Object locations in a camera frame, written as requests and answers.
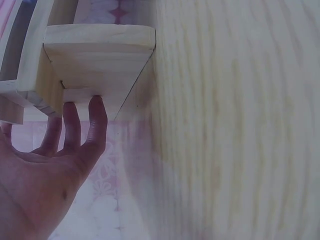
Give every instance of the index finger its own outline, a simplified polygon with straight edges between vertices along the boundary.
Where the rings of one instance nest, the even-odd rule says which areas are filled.
[[[89,103],[90,128],[85,143],[76,153],[75,161],[83,177],[87,177],[106,149],[108,117],[103,100],[94,96]]]
[[[12,141],[11,141],[12,124],[1,122],[0,128],[7,142],[11,145],[12,144]]]

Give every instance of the wooden edge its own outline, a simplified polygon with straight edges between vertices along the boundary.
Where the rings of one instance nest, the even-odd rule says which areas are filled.
[[[10,124],[23,124],[24,108],[0,95],[0,121]]]
[[[46,115],[61,115],[63,86],[43,48],[47,26],[70,24],[78,0],[38,0],[21,53],[17,92]]]
[[[6,22],[2,37],[0,37],[0,66],[2,66],[2,63],[3,63],[11,29],[14,25],[21,3],[22,3],[22,0],[15,1],[13,8],[11,10],[10,16]]]
[[[48,26],[44,46],[54,44],[108,44],[141,46],[153,50],[156,30],[149,26],[117,24],[65,24]]]
[[[23,1],[20,4],[6,43],[0,81],[17,79],[22,49],[35,7],[35,2]]]

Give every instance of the wooden furniture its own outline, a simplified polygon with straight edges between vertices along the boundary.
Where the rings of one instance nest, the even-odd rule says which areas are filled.
[[[135,5],[157,47],[116,118],[123,239],[320,239],[319,2]]]
[[[75,102],[88,119],[101,95],[113,120],[155,48],[149,26],[72,24],[78,0],[16,1],[1,38],[0,120],[60,116]]]

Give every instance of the pink patterned fabric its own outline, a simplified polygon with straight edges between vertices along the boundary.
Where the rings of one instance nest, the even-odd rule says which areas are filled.
[[[106,150],[76,195],[68,214],[50,240],[121,240],[116,165],[120,152],[116,148],[116,122],[107,130]],[[12,144],[22,152],[41,145],[46,122],[25,122],[12,129]],[[87,138],[89,122],[81,123],[81,142]],[[63,147],[62,129],[59,150]]]
[[[75,24],[133,24],[133,0],[79,0]]]

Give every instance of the hand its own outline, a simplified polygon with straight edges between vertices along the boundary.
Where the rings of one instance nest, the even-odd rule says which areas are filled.
[[[1,125],[0,239],[46,239],[61,222],[106,148],[108,119],[101,97],[91,99],[89,117],[81,146],[76,106],[64,104],[65,140],[59,152],[61,118],[49,118],[41,147],[30,153],[14,149],[12,125]]]

